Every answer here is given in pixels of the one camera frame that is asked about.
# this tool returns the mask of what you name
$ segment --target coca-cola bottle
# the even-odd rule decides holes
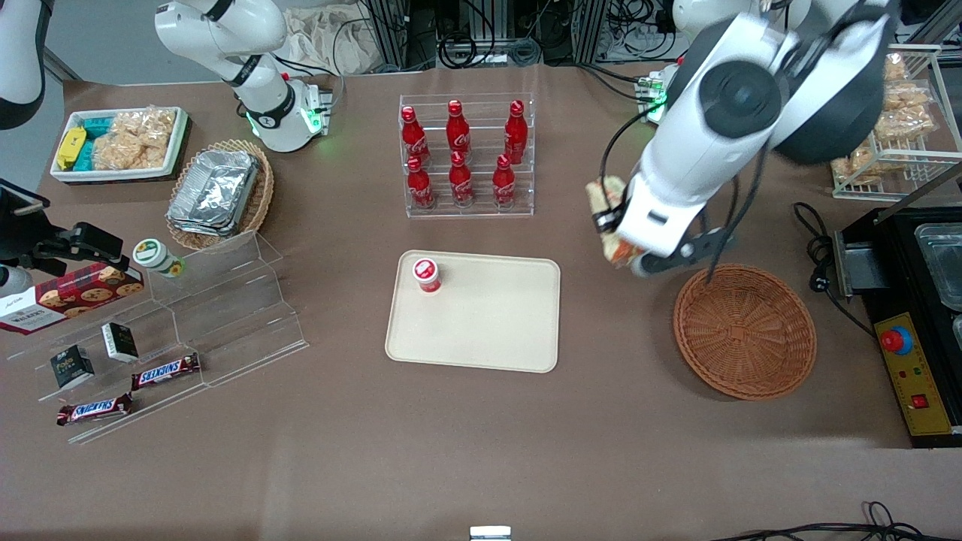
[[[431,177],[421,169],[418,156],[408,158],[408,191],[411,192],[411,202],[419,209],[433,209],[436,201],[431,192]]]
[[[461,102],[452,99],[447,102],[447,145],[451,152],[458,151],[465,154],[465,163],[471,163],[471,132],[468,121],[462,115]]]
[[[520,164],[527,145],[528,123],[524,120],[524,102],[516,99],[511,102],[511,115],[504,125],[504,153],[512,164]]]
[[[511,158],[507,154],[497,157],[494,170],[494,204],[499,211],[509,211],[515,206],[515,172],[511,170]]]
[[[471,171],[465,166],[464,152],[451,152],[451,171],[447,178],[451,181],[454,204],[460,208],[471,206],[474,202],[474,188],[471,187]]]
[[[421,165],[428,167],[431,165],[431,151],[427,148],[427,135],[424,134],[424,128],[418,122],[415,108],[410,105],[402,107],[401,120],[404,121],[401,139],[404,140],[404,150],[407,151],[408,157],[417,156],[421,159]]]

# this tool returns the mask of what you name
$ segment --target wicker basket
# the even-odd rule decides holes
[[[685,361],[715,389],[763,400],[794,391],[815,364],[815,325],[781,280],[753,267],[719,265],[693,276],[674,304]]]
[[[237,140],[215,142],[204,150],[227,150],[231,152],[242,150],[255,156],[261,162],[255,179],[257,184],[247,199],[247,208],[244,209],[243,218],[240,219],[240,230],[238,233],[257,231],[260,229],[264,223],[264,219],[267,217],[267,208],[270,206],[270,199],[274,195],[274,172],[270,169],[270,162],[267,161],[267,156],[265,156],[264,151],[251,142]],[[171,202],[173,202],[177,193],[180,192],[181,185],[184,184],[184,178],[187,176],[187,171],[190,169],[190,166],[193,165],[197,156],[200,156],[200,152],[195,154],[193,158],[190,158],[190,161],[181,170],[180,176],[177,177],[177,184],[174,185],[173,193],[170,195]],[[170,220],[167,221],[167,229],[170,231],[170,236],[177,241],[178,245],[195,250],[215,245],[226,239],[225,237],[215,235],[201,235],[199,233],[181,231],[174,227],[173,224],[170,223]]]

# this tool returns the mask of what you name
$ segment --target brown table surface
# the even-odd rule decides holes
[[[862,522],[866,500],[928,533],[962,535],[962,454],[907,448],[875,344],[806,287],[809,235],[790,203],[815,205],[829,227],[871,208],[833,200],[827,167],[770,160],[724,256],[785,280],[819,337],[795,393],[737,401],[702,383],[672,337],[675,295],[694,271],[642,280],[601,256],[584,185],[636,111],[629,101],[574,68],[543,66],[351,78],[347,88],[330,136],[269,154],[277,188],[262,233],[287,258],[282,289],[311,346],[85,446],[69,446],[37,403],[31,367],[0,366],[0,536],[464,539],[469,526],[507,524],[519,540],[695,541]],[[398,95],[522,88],[537,96],[536,215],[408,220]],[[188,155],[252,139],[223,84],[65,93],[69,112],[185,108]],[[631,169],[647,130],[622,138],[610,172]],[[86,219],[128,243],[166,238],[169,182],[71,188],[46,178],[42,188],[56,223]],[[715,220],[726,196],[710,205]],[[412,248],[556,261],[554,371],[388,359],[396,263]],[[466,347],[484,339],[468,329]]]

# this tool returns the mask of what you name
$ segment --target small black box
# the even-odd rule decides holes
[[[70,389],[93,377],[93,366],[87,357],[87,350],[71,346],[50,359],[57,384],[61,389]]]
[[[137,345],[134,344],[134,333],[129,327],[119,323],[106,323],[101,330],[104,342],[107,344],[107,355],[112,359],[132,363],[137,360]]]

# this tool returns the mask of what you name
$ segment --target emergency stop button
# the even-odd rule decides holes
[[[895,355],[906,355],[912,350],[912,335],[903,326],[894,326],[883,332],[879,337],[882,349],[890,351]]]

